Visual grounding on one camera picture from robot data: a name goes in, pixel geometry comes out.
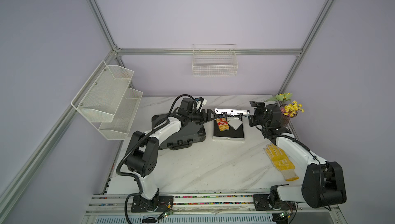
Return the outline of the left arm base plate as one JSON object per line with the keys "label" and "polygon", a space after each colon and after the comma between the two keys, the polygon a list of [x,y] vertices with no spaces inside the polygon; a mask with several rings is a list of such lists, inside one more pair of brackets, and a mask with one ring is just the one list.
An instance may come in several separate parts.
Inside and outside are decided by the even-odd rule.
{"label": "left arm base plate", "polygon": [[145,199],[141,196],[134,196],[130,211],[132,213],[164,212],[173,207],[174,196],[158,195],[153,199]]}

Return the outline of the dark grey poker case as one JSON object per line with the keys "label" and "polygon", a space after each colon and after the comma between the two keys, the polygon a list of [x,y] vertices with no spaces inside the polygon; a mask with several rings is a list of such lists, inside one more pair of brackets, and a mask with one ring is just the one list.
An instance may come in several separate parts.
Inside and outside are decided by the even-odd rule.
{"label": "dark grey poker case", "polygon": [[203,142],[206,138],[204,125],[196,124],[185,116],[171,114],[155,115],[151,118],[152,127],[159,126],[166,118],[169,124],[154,133],[159,140],[159,150],[180,150],[191,147],[194,143]]}

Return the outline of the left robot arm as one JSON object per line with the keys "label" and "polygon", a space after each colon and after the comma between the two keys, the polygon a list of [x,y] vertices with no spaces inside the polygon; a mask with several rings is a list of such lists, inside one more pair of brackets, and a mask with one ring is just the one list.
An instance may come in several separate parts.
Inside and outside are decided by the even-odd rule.
{"label": "left robot arm", "polygon": [[132,211],[155,211],[160,205],[159,188],[152,173],[157,165],[158,152],[162,149],[181,150],[206,138],[204,124],[219,118],[211,109],[203,109],[206,100],[182,94],[176,98],[169,112],[152,118],[148,132],[132,134],[125,155],[116,168],[119,176],[132,177],[137,182],[138,193],[132,194]]}

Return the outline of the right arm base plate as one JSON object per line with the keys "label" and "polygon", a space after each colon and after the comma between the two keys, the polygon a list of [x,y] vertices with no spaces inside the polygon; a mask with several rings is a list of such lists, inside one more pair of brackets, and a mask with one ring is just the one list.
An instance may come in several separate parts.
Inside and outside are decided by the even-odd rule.
{"label": "right arm base plate", "polygon": [[253,202],[256,211],[296,210],[296,205],[290,201],[282,201],[272,194],[254,194]]}

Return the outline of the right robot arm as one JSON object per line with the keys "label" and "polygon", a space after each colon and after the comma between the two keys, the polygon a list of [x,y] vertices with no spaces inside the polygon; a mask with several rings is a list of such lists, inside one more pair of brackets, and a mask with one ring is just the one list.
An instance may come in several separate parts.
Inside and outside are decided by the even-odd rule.
{"label": "right robot arm", "polygon": [[316,209],[347,201],[343,169],[312,152],[286,127],[286,107],[251,101],[254,113],[249,125],[258,128],[270,141],[264,151],[272,165],[282,174],[285,184],[272,186],[265,206],[273,210],[291,209],[306,203]]}

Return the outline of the silver aluminium poker case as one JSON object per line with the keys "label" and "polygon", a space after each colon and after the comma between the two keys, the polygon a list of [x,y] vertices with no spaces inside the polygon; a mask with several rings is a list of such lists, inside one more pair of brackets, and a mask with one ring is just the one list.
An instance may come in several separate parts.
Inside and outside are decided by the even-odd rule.
{"label": "silver aluminium poker case", "polygon": [[228,141],[244,141],[243,117],[250,115],[249,110],[220,109],[215,108],[215,114],[219,116],[214,121],[213,139]]}

